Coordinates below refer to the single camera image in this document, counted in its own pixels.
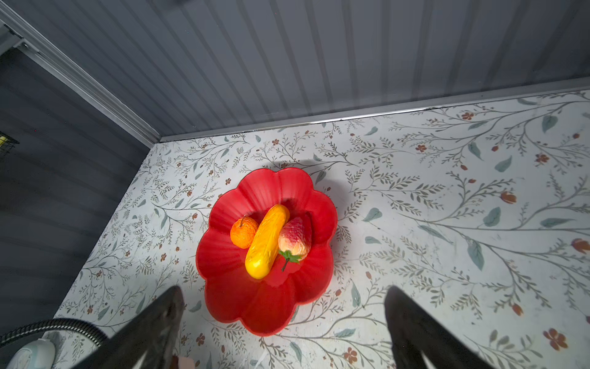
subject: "black cable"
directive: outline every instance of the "black cable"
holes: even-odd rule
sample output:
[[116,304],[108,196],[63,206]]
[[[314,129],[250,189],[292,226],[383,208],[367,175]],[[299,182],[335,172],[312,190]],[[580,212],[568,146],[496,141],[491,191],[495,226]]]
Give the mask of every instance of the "black cable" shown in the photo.
[[79,333],[86,336],[97,346],[100,346],[108,339],[107,335],[92,323],[78,319],[58,318],[25,325],[3,334],[0,337],[0,348],[22,337],[47,331],[72,331]]

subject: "strawberry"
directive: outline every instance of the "strawberry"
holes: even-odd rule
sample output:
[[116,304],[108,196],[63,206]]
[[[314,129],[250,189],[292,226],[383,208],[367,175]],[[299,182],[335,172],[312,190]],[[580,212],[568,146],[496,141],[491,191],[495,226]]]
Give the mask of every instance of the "strawberry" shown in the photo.
[[288,262],[298,263],[305,259],[312,247],[312,220],[308,214],[289,221],[278,235],[278,253]]

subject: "corner molding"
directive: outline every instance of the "corner molding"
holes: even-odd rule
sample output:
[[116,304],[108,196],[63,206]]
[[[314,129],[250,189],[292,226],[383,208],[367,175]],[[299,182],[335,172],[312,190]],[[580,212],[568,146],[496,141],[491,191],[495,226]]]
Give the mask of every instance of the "corner molding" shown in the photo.
[[205,130],[201,132],[183,133],[181,135],[164,136],[160,142],[180,141],[193,138],[203,138],[220,135],[233,135],[236,133],[267,130],[275,128],[287,128],[302,125],[311,125],[341,120],[361,119],[372,116],[391,115],[420,110],[438,109],[458,105],[470,105],[476,103],[492,102],[498,100],[518,99],[543,94],[569,92],[590,89],[590,77],[562,80],[556,82],[530,84],[527,86],[511,87],[507,89],[474,92],[462,95],[437,97],[434,99],[403,102],[392,105],[366,107],[363,109],[347,110],[344,112],[328,113],[321,115],[304,116],[273,122],[256,123],[239,127]]
[[145,120],[1,0],[0,20],[23,38],[18,46],[20,51],[69,86],[102,114],[149,148],[160,141],[160,134]]

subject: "flower-shaped bowl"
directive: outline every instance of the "flower-shaped bowl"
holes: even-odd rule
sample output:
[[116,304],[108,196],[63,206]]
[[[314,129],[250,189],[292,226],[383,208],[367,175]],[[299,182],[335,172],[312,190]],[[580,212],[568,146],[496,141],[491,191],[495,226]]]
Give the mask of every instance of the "flower-shaped bowl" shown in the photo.
[[[275,204],[289,209],[291,219],[309,212],[312,248],[299,264],[278,256],[263,279],[252,278],[244,266],[248,250],[231,243],[230,229],[244,215],[257,222]],[[289,324],[299,305],[313,302],[326,291],[334,269],[330,241],[338,221],[330,198],[313,189],[312,179],[297,168],[258,169],[213,206],[209,229],[196,250],[196,267],[205,279],[205,303],[217,321],[241,321],[258,336],[278,333]]]

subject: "gray wall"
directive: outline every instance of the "gray wall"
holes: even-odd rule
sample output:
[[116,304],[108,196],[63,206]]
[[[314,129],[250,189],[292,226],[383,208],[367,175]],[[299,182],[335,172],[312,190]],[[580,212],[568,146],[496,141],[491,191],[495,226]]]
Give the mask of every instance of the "gray wall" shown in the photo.
[[5,0],[161,135],[590,74],[585,0]]
[[20,141],[0,163],[1,334],[53,317],[148,148],[16,50],[0,130]]

